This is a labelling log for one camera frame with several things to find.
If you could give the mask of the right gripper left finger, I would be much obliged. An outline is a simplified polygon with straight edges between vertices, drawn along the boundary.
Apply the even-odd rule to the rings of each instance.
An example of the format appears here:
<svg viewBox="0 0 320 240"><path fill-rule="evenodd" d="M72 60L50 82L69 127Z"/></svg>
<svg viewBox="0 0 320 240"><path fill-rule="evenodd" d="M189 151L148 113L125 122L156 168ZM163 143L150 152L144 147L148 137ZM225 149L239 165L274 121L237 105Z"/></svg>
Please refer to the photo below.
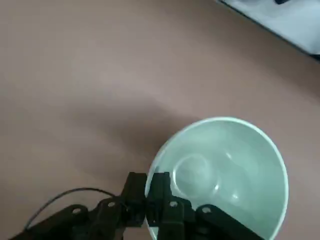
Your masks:
<svg viewBox="0 0 320 240"><path fill-rule="evenodd" d="M14 240L122 240L126 228L139 228L146 214L146 173L130 172L120 195L108 191L108 198L89 210L72 204L50 217L31 225L32 221L55 200L86 188L67 190L45 203L27 222Z"/></svg>

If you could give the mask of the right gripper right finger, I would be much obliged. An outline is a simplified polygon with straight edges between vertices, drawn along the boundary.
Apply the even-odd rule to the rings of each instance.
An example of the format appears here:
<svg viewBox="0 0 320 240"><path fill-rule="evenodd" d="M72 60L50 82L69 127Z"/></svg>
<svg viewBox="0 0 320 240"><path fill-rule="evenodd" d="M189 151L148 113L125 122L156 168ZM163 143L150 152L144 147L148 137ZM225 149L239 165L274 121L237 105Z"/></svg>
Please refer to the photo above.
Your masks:
<svg viewBox="0 0 320 240"><path fill-rule="evenodd" d="M192 208L174 196L168 172L155 173L146 197L146 219L157 240L259 240L255 232L211 204Z"/></svg>

